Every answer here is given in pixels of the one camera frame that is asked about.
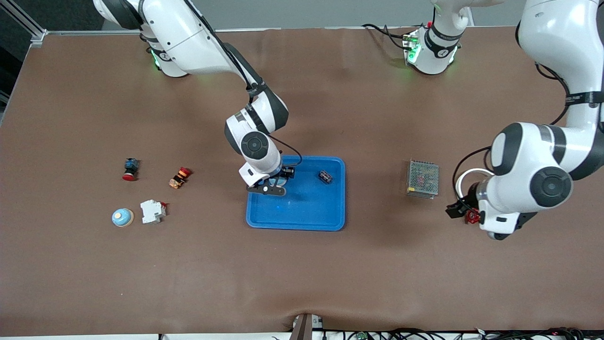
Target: red component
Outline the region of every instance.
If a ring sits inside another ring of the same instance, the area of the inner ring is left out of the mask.
[[[187,169],[187,168],[181,167],[181,171],[182,171],[183,174],[186,174],[187,176],[189,176],[190,174],[192,174],[192,172],[189,169]]]
[[[478,209],[472,208],[466,212],[466,223],[476,224],[480,222],[480,213]]]
[[[123,180],[125,180],[125,181],[135,181],[135,180],[137,180],[132,174],[124,174],[121,178]]]

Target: brown table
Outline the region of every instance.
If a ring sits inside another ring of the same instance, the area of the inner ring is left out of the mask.
[[[48,36],[0,128],[0,335],[279,331],[304,312],[347,329],[604,328],[604,171],[502,242],[444,212],[459,159],[562,108],[513,28],[469,29],[433,77],[375,31],[222,37],[287,103],[275,135],[346,162],[345,228],[247,226],[223,137],[247,99],[235,75],[170,79],[137,36]],[[441,196],[400,190],[411,158],[441,166]],[[176,191],[180,166],[195,173]],[[141,224],[148,199],[170,203],[161,224]],[[117,229],[122,207],[136,220]]]

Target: blue plastic tray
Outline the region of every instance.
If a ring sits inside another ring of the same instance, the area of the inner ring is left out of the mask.
[[[283,156],[283,164],[298,156]],[[321,170],[332,177],[323,183]],[[346,215],[346,168],[337,157],[304,156],[295,177],[284,186],[285,196],[248,194],[245,220],[254,228],[338,231]]]

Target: blue and white round toy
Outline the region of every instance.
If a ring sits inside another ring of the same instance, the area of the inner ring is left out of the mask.
[[[111,222],[120,228],[131,224],[132,220],[134,220],[134,213],[126,208],[117,209],[111,216]]]

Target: white robot link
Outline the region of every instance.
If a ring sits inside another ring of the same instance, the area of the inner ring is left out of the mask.
[[[249,104],[227,119],[226,139],[246,160],[239,174],[249,191],[284,195],[284,181],[278,179],[293,177],[294,169],[283,167],[268,135],[285,126],[289,111],[239,51],[216,36],[197,8],[189,0],[93,1],[108,21],[141,32],[165,75],[231,72],[243,79]]]
[[[425,74],[442,73],[453,62],[470,18],[469,7],[488,7],[505,0],[430,0],[432,24],[403,36],[405,60]]]
[[[597,0],[527,1],[519,44],[565,87],[566,127],[513,123],[503,129],[491,146],[494,175],[474,183],[448,207],[449,216],[477,209],[480,228],[502,240],[537,212],[560,206],[573,180],[604,164],[604,48],[597,9]]]

